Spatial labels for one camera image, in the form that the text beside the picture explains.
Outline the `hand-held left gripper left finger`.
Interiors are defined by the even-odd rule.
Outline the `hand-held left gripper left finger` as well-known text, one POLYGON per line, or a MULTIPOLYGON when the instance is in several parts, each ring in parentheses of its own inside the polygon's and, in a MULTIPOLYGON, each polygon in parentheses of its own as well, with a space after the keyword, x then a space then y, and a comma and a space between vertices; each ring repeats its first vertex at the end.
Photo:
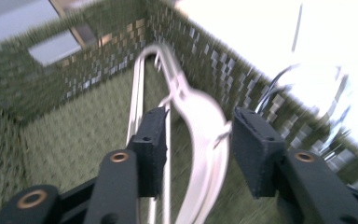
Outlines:
POLYGON ((166 116, 164 107, 145 113, 128 149, 136 154, 140 197, 158 197, 162 192, 166 152, 166 116))

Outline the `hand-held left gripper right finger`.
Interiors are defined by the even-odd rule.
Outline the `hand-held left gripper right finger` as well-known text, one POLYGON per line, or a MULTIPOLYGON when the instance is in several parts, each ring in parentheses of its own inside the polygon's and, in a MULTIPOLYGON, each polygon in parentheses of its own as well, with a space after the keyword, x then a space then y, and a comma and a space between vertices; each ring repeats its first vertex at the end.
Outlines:
POLYGON ((235 108, 232 151, 254 198, 275 196, 274 167, 284 146, 281 136, 260 115, 235 108))

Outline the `beige clothes hanger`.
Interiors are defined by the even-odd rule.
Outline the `beige clothes hanger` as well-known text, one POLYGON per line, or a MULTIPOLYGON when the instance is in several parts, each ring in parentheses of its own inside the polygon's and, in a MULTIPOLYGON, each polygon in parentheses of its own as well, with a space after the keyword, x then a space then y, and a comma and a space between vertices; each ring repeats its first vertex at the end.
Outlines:
POLYGON ((128 137, 134 136, 144 121, 145 59, 155 58, 155 66, 166 80, 169 94, 159 106, 166 113, 166 162, 162 170, 162 192, 149 202, 148 223, 156 224, 157 203, 162 203, 162 224, 200 224, 217 200, 227 174, 228 136, 232 124, 221 107, 207 93, 187 82, 172 49, 161 43, 145 47, 134 64, 128 137), (186 195, 178 217, 172 219, 172 125, 170 109, 175 108, 190 132, 192 168, 186 195))

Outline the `green woven basket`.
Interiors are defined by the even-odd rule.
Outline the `green woven basket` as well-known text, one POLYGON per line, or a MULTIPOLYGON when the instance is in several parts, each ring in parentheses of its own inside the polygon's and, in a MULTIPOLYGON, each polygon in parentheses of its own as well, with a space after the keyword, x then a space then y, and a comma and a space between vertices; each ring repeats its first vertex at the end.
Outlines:
POLYGON ((0 208, 33 184, 60 190, 123 147, 132 69, 148 44, 172 46, 189 83, 230 115, 267 78, 163 0, 0 0, 0 208))

